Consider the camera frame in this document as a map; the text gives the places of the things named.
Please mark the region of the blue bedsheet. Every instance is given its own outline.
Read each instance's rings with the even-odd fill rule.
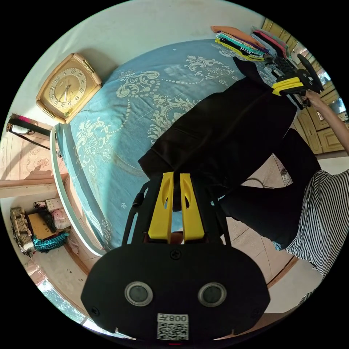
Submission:
[[[57,126],[64,163],[106,250],[121,245],[129,209],[148,180],[138,159],[200,100],[244,77],[234,55],[214,39],[145,53],[118,67],[69,124]],[[272,85],[270,69],[256,65]],[[173,214],[172,231],[182,227],[181,219]]]

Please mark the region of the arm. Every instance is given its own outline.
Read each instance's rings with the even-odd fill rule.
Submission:
[[[323,102],[320,95],[314,91],[307,91],[305,97],[309,99],[312,106],[323,116],[340,144],[344,147],[349,155],[349,130],[345,127],[344,122],[333,112],[333,110]]]

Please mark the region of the clock face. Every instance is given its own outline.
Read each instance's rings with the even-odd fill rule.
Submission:
[[[56,75],[51,83],[50,101],[60,109],[77,104],[86,93],[86,76],[78,68],[69,68]]]

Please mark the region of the sticker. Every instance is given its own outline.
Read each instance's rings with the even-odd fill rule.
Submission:
[[[157,339],[185,341],[189,339],[189,317],[185,314],[158,314]]]

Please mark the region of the folded clothes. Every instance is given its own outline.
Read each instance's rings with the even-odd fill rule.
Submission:
[[[280,48],[280,50],[282,51],[282,55],[284,56],[284,58],[287,58],[287,53],[286,53],[286,49],[280,45],[276,40],[274,40],[272,37],[256,30],[253,32],[255,35],[257,36],[262,36],[265,40],[267,40],[267,42],[269,42],[273,47],[278,47]]]
[[[252,26],[252,30],[254,32],[255,31],[259,31],[259,32],[269,36],[270,38],[274,39],[280,46],[282,46],[285,49],[287,57],[290,56],[290,53],[289,53],[289,50],[288,50],[289,49],[288,45],[284,41],[282,41],[278,36],[276,36],[276,35],[274,35],[274,34],[272,34],[270,32],[267,32],[266,30],[263,30],[261,28],[255,27],[254,25]]]
[[[224,38],[226,40],[228,40],[229,42],[232,42],[233,44],[239,46],[239,47],[242,47],[243,49],[251,52],[251,53],[255,53],[255,54],[258,54],[260,56],[263,56],[264,52],[253,47],[252,45],[240,40],[240,39],[237,39],[235,38],[234,36],[232,35],[229,35],[229,34],[226,34],[224,32],[219,32],[216,34],[216,37],[221,39],[221,38]]]
[[[258,60],[263,58],[264,53],[261,51],[247,50],[244,47],[240,46],[239,44],[232,42],[232,41],[229,41],[224,37],[216,38],[216,39],[219,39],[220,43],[224,43],[224,44],[228,45],[230,48],[234,48],[235,50],[240,51],[243,56],[250,57],[250,58],[256,58]]]
[[[216,38],[216,42],[218,44],[223,45],[224,47],[228,48],[229,50],[234,51],[235,53],[237,53],[239,56],[249,60],[249,61],[259,61],[262,62],[264,61],[264,58],[262,56],[258,56],[258,55],[253,55],[248,51],[244,51],[243,49],[241,49],[240,47],[234,47],[232,43],[229,43],[227,41],[224,41],[224,38]]]
[[[255,34],[251,34],[251,36],[253,38],[255,38],[256,40],[258,40],[262,45],[264,45],[268,49],[270,55],[272,55],[273,57],[277,57],[277,52],[271,45],[269,45],[266,41],[264,41],[263,39],[259,38]]]
[[[283,57],[283,58],[286,57],[285,49],[282,46],[278,45],[278,43],[275,40],[273,40],[272,38],[270,38],[269,36],[267,36],[267,35],[265,35],[265,34],[263,34],[261,32],[253,32],[253,33],[258,38],[268,42],[269,45],[274,48],[274,50],[276,51],[278,57]]]
[[[252,43],[260,48],[265,49],[265,47],[259,41],[254,39],[252,36],[245,34],[244,32],[242,32],[241,30],[239,30],[237,28],[212,25],[211,29],[214,33],[224,32],[224,33],[230,34],[234,37],[240,38],[241,40],[244,40],[246,42]]]
[[[260,46],[257,46],[255,45],[254,43],[251,43],[249,41],[246,41],[246,40],[242,40],[241,38],[237,37],[237,36],[233,36],[233,35],[230,35],[228,33],[225,33],[225,32],[218,32],[216,34],[217,35],[224,35],[224,36],[227,36],[228,38],[240,43],[241,45],[244,45],[246,47],[249,47],[253,50],[258,50],[258,51],[261,51],[261,52],[264,52],[264,53],[269,53],[268,50],[266,48],[262,48]]]

